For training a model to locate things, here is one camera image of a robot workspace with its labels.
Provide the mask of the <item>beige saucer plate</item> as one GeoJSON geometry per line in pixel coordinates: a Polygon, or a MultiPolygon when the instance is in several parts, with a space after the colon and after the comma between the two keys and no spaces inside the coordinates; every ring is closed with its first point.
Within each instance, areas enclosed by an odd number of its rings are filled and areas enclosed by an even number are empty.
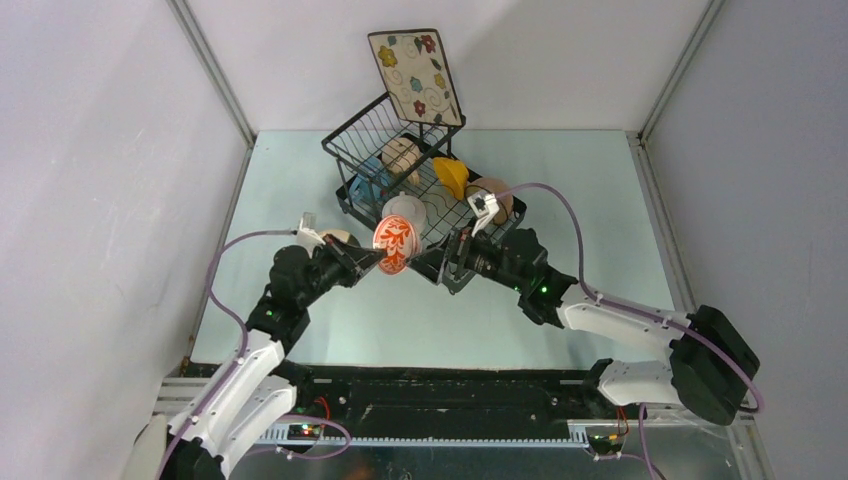
{"type": "Polygon", "coordinates": [[[319,232],[319,235],[328,240],[329,237],[333,237],[336,240],[343,242],[348,245],[352,245],[355,247],[360,247],[361,243],[359,240],[350,232],[341,229],[327,229],[319,232]]]}

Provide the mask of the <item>orange patterned white bowl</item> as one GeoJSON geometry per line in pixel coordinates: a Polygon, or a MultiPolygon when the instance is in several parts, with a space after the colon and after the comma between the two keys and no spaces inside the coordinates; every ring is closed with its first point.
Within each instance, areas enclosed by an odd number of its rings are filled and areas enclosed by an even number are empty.
{"type": "Polygon", "coordinates": [[[386,253],[378,263],[378,268],[386,275],[403,272],[409,258],[420,252],[419,235],[414,225],[397,214],[390,214],[378,223],[372,242],[375,249],[386,253]]]}

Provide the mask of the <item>white two-handled soup bowl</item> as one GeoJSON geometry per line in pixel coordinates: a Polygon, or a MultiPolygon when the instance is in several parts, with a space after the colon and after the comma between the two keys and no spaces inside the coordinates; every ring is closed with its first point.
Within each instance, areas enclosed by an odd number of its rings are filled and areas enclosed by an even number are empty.
{"type": "Polygon", "coordinates": [[[382,207],[382,217],[399,215],[409,221],[421,233],[427,225],[425,204],[416,196],[400,192],[390,198],[382,207]]]}

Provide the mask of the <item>blue floral mug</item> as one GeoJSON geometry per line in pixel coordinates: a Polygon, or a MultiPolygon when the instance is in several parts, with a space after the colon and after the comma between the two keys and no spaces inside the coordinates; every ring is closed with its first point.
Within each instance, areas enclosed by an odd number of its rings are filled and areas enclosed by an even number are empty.
{"type": "Polygon", "coordinates": [[[366,174],[357,174],[353,178],[350,193],[354,202],[384,202],[392,183],[392,176],[383,169],[382,162],[376,157],[369,157],[362,167],[366,174]]]}

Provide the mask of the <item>yellow orange bowl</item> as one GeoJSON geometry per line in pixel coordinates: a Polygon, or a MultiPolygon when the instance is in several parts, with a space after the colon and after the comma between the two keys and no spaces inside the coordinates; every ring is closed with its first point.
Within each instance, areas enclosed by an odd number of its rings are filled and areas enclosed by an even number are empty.
{"type": "Polygon", "coordinates": [[[449,157],[434,157],[433,169],[438,180],[458,201],[465,199],[465,189],[469,179],[466,165],[457,159],[449,157]]]}

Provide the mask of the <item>tan bowl with dark rim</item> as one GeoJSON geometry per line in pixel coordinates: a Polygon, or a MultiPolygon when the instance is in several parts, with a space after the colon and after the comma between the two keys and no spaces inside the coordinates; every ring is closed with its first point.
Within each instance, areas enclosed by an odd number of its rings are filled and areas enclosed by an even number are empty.
{"type": "MultiPolygon", "coordinates": [[[[501,194],[510,189],[510,187],[501,179],[494,177],[480,177],[471,183],[469,183],[465,190],[464,195],[466,198],[470,197],[472,194],[477,193],[478,191],[485,190],[488,193],[501,194]]],[[[512,195],[504,195],[500,197],[496,197],[497,204],[499,207],[498,213],[495,215],[492,223],[496,226],[500,226],[505,224],[511,217],[513,213],[513,203],[514,199],[512,195]]]]}

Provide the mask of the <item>beige ceramic mug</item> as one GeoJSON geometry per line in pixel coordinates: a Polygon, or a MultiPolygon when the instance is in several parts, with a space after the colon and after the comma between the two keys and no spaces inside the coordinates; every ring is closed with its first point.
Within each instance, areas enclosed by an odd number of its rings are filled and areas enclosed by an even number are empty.
{"type": "Polygon", "coordinates": [[[394,175],[409,173],[406,181],[412,186],[420,184],[420,175],[415,167],[420,157],[420,148],[405,137],[389,140],[381,151],[381,162],[386,168],[394,175]]]}

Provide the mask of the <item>square floral ceramic plate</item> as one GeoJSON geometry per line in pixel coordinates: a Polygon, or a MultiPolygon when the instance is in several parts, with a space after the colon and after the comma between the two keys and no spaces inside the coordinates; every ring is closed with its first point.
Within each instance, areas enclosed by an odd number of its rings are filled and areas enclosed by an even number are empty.
{"type": "Polygon", "coordinates": [[[399,119],[445,128],[465,125],[438,30],[376,31],[367,40],[399,119]]]}

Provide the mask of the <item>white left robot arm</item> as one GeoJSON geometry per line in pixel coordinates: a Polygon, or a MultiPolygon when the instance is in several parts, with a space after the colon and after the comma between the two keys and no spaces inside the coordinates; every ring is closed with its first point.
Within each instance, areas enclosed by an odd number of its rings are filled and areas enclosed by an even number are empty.
{"type": "Polygon", "coordinates": [[[279,249],[269,282],[241,337],[200,393],[167,425],[157,479],[226,479],[256,441],[279,419],[304,416],[315,388],[284,380],[267,394],[260,384],[286,359],[310,323],[308,309],[334,287],[354,287],[386,256],[383,249],[351,245],[333,235],[305,247],[279,249]]]}

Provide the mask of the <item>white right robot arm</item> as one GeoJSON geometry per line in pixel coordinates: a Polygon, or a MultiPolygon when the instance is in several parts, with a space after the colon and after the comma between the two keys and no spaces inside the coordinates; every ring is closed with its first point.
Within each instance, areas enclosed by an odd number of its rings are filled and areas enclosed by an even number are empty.
{"type": "Polygon", "coordinates": [[[620,406],[660,404],[727,426],[749,410],[743,402],[760,361],[721,310],[657,310],[608,298],[550,266],[547,257],[532,229],[509,232],[500,242],[463,229],[407,264],[434,284],[476,274],[515,290],[519,309],[537,325],[592,333],[648,355],[641,362],[607,358],[592,366],[581,402],[593,417],[606,418],[620,406]]]}

